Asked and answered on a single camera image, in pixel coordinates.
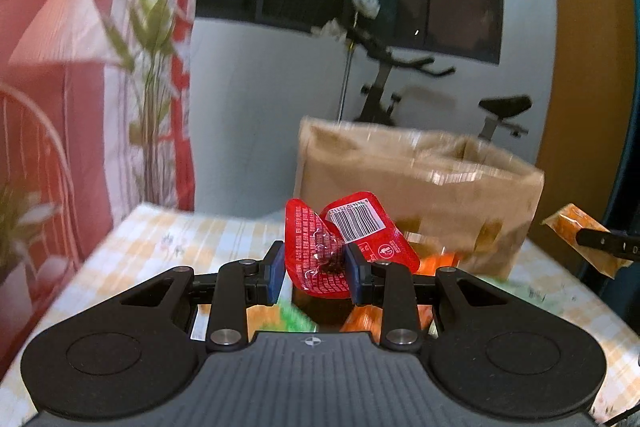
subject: gray ribbed panel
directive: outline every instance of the gray ribbed panel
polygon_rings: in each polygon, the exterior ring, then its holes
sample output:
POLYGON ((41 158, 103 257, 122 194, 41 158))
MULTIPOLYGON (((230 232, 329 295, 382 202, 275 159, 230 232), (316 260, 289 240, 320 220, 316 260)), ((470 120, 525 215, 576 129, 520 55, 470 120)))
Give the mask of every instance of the gray ribbed panel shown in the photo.
MULTIPOLYGON (((29 427, 89 425, 43 414, 29 427)), ((190 386, 157 409, 100 427, 505 427, 445 396, 412 355, 383 351, 367 333, 260 333, 212 355, 190 386), (308 346, 305 339, 322 342, 308 346)), ((518 423, 520 427, 533 423, 518 423)), ((575 415, 545 427, 593 427, 575 415)))

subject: yellow and white tablecloth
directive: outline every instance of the yellow and white tablecloth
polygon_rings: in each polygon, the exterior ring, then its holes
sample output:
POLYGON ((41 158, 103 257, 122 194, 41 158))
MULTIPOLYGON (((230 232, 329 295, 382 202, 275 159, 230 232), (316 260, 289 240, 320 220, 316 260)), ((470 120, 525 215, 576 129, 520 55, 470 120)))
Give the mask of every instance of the yellow and white tablecloth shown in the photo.
MULTIPOLYGON (((183 214, 142 204, 86 261, 33 335, 177 265, 217 272, 236 259, 261 259, 284 226, 183 214)), ((640 399, 640 339, 593 293, 528 241, 510 280, 560 303, 562 317, 589 331, 607 356, 607 376, 592 414, 609 419, 640 399)), ((35 408, 20 378, 21 353, 0 385, 0 425, 18 427, 35 408)))

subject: exercise bike seat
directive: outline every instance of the exercise bike seat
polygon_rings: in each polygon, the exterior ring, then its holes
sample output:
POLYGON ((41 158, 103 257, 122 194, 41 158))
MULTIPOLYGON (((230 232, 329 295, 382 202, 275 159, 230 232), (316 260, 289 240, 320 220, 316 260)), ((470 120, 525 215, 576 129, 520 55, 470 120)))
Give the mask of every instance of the exercise bike seat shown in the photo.
POLYGON ((495 115, 498 120, 513 118, 531 108, 531 98, 527 94, 507 96, 505 98, 483 98, 478 104, 485 111, 495 115))

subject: orange snack package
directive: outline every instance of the orange snack package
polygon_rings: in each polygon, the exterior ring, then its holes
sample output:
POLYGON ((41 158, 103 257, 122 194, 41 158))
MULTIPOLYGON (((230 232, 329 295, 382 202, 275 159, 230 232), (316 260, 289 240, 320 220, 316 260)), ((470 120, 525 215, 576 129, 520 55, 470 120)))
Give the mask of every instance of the orange snack package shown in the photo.
MULTIPOLYGON (((420 267, 416 272, 418 275, 434 275, 441 266, 456 266, 458 260, 453 253, 443 253, 431 255, 420 259, 420 267)), ((420 327, 425 330, 431 325, 433 314, 431 306, 419 305, 418 316, 420 317, 420 327)), ((373 339, 380 341, 380 330, 382 327, 382 309, 377 306, 356 306, 340 331, 370 331, 373 339)))
POLYGON ((609 230, 573 203, 562 207, 553 216, 547 217, 542 224, 550 227, 575 251, 583 256, 591 266, 607 277, 613 279, 620 268, 631 264, 631 261, 619 259, 602 250, 581 247, 577 244, 575 235, 578 233, 578 230, 593 229, 602 230, 603 232, 609 232, 609 230))

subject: barcode number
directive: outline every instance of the barcode number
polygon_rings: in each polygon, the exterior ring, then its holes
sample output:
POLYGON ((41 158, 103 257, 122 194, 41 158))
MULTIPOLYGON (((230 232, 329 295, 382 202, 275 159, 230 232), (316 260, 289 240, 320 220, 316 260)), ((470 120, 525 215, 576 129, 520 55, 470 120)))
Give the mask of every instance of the barcode number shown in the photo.
POLYGON ((329 210, 326 217, 338 227, 340 235, 347 243, 357 241, 385 228, 385 224, 369 200, 337 206, 329 210))

